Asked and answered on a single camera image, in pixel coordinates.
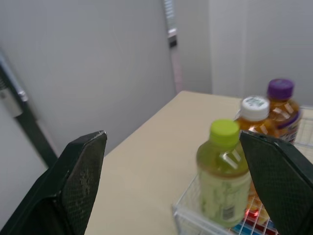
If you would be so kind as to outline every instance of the lime green bottle cap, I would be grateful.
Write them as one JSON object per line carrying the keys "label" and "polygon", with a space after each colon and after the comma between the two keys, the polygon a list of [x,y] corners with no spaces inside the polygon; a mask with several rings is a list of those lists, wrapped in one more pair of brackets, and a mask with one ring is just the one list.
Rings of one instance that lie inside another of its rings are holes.
{"label": "lime green bottle cap", "polygon": [[212,122],[210,141],[221,147],[235,146],[239,141],[239,125],[230,119],[218,119]]}

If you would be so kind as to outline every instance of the window blind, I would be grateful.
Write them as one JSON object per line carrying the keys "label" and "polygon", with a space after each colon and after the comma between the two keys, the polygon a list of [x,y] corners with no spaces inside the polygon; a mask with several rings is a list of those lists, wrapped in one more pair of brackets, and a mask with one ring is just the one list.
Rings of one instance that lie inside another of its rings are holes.
{"label": "window blind", "polygon": [[164,4],[165,4],[166,19],[167,19],[167,27],[170,33],[176,30],[176,25],[174,21],[173,0],[164,0]]}

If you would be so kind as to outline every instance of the barcode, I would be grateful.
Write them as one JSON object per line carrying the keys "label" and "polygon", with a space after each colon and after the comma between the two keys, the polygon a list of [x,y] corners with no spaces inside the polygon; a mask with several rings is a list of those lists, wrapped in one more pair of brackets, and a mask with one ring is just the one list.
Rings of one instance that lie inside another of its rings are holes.
{"label": "barcode", "polygon": [[227,207],[223,209],[223,220],[229,220],[234,217],[235,206]]}

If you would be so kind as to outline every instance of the bottle label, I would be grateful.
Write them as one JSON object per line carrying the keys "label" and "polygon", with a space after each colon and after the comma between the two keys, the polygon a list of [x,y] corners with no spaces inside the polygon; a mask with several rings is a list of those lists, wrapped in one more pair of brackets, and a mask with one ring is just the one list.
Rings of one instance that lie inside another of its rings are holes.
{"label": "bottle label", "polygon": [[223,225],[240,221],[247,206],[251,176],[222,178],[199,168],[201,210],[203,214]]}
{"label": "bottle label", "polygon": [[301,115],[301,112],[299,111],[297,117],[295,118],[295,120],[292,123],[289,123],[288,125],[284,125],[284,126],[279,126],[278,127],[279,132],[280,132],[279,138],[281,138],[282,140],[285,140],[287,142],[294,143],[295,138],[296,138],[297,133],[298,133],[301,117],[302,117],[302,115]]}

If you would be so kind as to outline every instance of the white bottle cap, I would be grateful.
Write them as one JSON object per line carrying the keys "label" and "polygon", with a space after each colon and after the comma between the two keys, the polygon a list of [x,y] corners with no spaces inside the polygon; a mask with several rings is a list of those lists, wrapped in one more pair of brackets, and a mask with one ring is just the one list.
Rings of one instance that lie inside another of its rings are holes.
{"label": "white bottle cap", "polygon": [[268,117],[269,100],[262,96],[249,96],[241,102],[240,116],[248,121],[261,121]]}

